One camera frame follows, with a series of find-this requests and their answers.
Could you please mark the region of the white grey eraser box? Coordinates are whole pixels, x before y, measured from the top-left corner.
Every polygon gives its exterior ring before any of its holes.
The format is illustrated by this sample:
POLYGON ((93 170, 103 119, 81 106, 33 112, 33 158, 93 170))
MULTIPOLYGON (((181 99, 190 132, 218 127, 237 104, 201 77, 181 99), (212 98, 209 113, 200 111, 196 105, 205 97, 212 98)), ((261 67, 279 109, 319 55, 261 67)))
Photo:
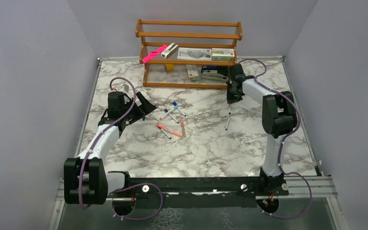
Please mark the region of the white grey eraser box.
POLYGON ((170 43, 162 52, 161 56, 165 59, 169 59, 177 50, 179 46, 176 43, 170 43))

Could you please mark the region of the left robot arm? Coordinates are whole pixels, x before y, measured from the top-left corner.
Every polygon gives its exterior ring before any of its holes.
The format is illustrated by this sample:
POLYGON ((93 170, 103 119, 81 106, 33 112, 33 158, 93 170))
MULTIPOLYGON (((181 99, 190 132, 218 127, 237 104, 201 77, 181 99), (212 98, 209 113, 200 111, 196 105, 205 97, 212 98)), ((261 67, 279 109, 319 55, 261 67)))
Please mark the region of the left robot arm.
POLYGON ((64 200, 83 208, 102 205, 109 193, 124 197, 131 192, 126 172, 110 176, 104 168, 104 159, 124 129, 156 109, 142 93, 130 98, 124 92, 110 92, 108 107, 98 122, 98 129, 89 145, 75 158, 64 163, 64 200))

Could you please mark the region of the black cap marker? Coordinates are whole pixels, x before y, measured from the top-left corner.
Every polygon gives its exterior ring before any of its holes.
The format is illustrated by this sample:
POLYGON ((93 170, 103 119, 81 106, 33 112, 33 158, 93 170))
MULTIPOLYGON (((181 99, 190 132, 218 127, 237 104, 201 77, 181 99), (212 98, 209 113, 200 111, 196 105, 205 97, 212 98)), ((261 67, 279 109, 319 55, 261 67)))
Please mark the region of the black cap marker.
POLYGON ((176 123, 180 123, 171 113, 168 113, 169 112, 169 110, 167 110, 167 109, 164 109, 164 111, 165 111, 165 113, 174 121, 174 122, 176 122, 176 123))

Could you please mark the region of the peach orange highlighter pen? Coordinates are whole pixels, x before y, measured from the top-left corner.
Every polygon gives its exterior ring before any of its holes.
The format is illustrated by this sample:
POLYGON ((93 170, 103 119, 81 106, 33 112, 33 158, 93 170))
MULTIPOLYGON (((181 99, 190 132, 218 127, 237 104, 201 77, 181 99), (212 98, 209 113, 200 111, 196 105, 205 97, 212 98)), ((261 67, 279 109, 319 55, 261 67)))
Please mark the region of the peach orange highlighter pen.
POLYGON ((182 129, 182 137, 185 138, 186 137, 186 131, 185 131, 185 126, 184 126, 184 120, 181 118, 180 119, 180 126, 182 129))

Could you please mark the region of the blue grey stapler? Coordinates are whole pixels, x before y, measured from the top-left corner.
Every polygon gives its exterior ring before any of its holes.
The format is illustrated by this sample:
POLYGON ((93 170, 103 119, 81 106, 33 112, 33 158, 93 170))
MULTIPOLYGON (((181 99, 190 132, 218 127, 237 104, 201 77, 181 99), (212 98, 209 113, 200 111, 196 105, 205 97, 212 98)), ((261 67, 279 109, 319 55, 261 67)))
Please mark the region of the blue grey stapler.
POLYGON ((202 66, 201 77, 208 80, 227 82, 229 80, 229 69, 227 66, 202 66))

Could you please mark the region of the white patterned flat packet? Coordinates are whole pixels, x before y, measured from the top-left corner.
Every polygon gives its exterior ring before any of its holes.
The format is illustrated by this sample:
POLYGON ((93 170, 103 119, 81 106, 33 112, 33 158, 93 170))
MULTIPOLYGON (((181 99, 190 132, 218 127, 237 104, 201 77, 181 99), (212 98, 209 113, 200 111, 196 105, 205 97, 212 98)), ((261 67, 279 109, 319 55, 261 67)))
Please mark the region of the white patterned flat packet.
POLYGON ((203 48, 180 47, 177 53, 177 59, 211 61, 212 50, 203 48))

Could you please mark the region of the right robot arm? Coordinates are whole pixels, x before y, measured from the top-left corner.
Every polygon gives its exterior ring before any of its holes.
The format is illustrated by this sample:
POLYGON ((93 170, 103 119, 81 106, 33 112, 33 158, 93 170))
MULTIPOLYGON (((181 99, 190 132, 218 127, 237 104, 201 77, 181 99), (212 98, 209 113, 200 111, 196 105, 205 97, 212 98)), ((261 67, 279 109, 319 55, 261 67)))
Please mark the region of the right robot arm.
POLYGON ((260 83, 253 75, 247 76, 241 64, 228 68, 227 103, 240 102, 248 95, 262 106, 262 126, 267 134, 264 163, 260 169, 258 191, 269 195, 284 183, 281 170, 281 151, 285 138, 299 125, 293 95, 289 91, 279 92, 260 83))

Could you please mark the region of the red cap marker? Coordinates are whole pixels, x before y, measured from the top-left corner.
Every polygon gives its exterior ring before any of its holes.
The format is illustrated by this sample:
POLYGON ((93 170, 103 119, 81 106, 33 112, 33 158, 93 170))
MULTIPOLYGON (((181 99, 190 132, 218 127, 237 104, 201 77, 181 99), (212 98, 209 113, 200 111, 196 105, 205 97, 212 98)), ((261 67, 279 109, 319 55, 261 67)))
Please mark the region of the red cap marker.
POLYGON ((165 128, 163 128, 163 127, 160 127, 159 128, 160 129, 160 131, 168 138, 168 139, 171 139, 172 137, 170 136, 170 134, 169 134, 169 132, 165 129, 165 128))

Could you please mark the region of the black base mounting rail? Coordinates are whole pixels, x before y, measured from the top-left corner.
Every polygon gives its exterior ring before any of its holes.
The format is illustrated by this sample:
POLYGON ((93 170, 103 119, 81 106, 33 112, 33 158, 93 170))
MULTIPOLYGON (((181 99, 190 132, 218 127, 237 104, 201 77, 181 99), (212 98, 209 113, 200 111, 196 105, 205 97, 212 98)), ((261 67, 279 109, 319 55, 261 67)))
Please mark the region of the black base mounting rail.
POLYGON ((156 207, 256 207, 256 198, 270 195, 287 196, 281 185, 266 185, 258 176, 252 177, 189 177, 189 178, 129 178, 128 185, 137 185, 115 195, 103 192, 97 204, 107 198, 131 200, 131 193, 140 205, 156 207))

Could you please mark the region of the small white red box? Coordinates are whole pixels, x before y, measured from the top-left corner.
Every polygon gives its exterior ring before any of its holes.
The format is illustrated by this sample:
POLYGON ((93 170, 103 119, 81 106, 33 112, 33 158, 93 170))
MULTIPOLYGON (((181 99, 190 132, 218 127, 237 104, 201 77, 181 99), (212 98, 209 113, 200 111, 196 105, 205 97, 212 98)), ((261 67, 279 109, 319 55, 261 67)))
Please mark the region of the small white red box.
POLYGON ((199 80, 199 72, 197 69, 197 65, 186 65, 186 69, 190 81, 199 80))

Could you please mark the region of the blue cap marker pen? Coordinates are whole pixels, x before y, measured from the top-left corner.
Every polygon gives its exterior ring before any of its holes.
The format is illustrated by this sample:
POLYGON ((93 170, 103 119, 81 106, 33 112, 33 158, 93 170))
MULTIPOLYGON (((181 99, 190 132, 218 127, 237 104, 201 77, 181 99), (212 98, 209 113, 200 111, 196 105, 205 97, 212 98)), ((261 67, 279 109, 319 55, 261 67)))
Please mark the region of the blue cap marker pen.
POLYGON ((227 117, 227 122, 226 122, 226 125, 225 125, 225 130, 228 130, 228 129, 229 129, 229 125, 230 125, 230 118, 231 118, 231 116, 230 116, 230 115, 228 115, 228 117, 227 117))

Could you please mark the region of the light blue cap marker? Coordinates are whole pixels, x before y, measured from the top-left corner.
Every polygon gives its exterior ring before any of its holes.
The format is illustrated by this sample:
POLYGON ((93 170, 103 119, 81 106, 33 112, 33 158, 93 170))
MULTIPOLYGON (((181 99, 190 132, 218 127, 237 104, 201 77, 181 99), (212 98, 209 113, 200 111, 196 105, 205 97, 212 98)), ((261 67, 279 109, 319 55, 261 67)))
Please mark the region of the light blue cap marker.
MULTIPOLYGON (((174 109, 174 107, 171 109, 171 110, 169 110, 169 112, 168 113, 172 113, 174 110, 176 110, 176 109, 174 109)), ((160 120, 163 120, 164 118, 166 118, 168 115, 165 113, 163 116, 161 116, 159 119, 160 120)))

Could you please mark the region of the dark blue cap marker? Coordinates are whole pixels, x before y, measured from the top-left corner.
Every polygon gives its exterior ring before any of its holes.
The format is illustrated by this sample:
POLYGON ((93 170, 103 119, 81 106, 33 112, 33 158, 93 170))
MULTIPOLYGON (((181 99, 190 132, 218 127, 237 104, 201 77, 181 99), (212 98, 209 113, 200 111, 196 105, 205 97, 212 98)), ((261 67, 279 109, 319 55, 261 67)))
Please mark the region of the dark blue cap marker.
POLYGON ((178 110, 182 116, 186 117, 186 113, 181 109, 179 104, 175 101, 173 101, 174 109, 178 110))

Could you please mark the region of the yellow small object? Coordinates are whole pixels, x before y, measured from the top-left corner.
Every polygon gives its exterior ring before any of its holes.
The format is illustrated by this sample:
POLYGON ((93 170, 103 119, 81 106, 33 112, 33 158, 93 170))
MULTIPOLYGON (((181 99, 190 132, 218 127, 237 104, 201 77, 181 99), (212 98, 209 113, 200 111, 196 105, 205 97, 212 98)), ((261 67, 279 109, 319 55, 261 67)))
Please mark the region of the yellow small object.
POLYGON ((165 64, 165 69, 167 72, 173 71, 174 64, 165 64))

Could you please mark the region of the wooden three-tier shelf rack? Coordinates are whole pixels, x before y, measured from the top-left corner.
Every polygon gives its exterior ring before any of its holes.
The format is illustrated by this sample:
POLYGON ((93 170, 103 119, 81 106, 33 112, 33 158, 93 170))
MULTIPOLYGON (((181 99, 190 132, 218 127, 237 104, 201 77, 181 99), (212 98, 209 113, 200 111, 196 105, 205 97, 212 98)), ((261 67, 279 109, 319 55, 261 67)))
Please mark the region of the wooden three-tier shelf rack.
POLYGON ((149 21, 138 19, 135 31, 136 37, 141 39, 139 61, 145 66, 143 86, 167 88, 191 88, 189 83, 156 83, 150 81, 150 68, 153 65, 214 65, 231 66, 235 61, 195 61, 177 59, 175 52, 169 59, 161 55, 156 56, 147 63, 142 58, 151 51, 157 50, 163 44, 176 43, 179 47, 187 48, 233 48, 237 49, 237 42, 242 40, 242 23, 223 22, 185 22, 185 21, 149 21))

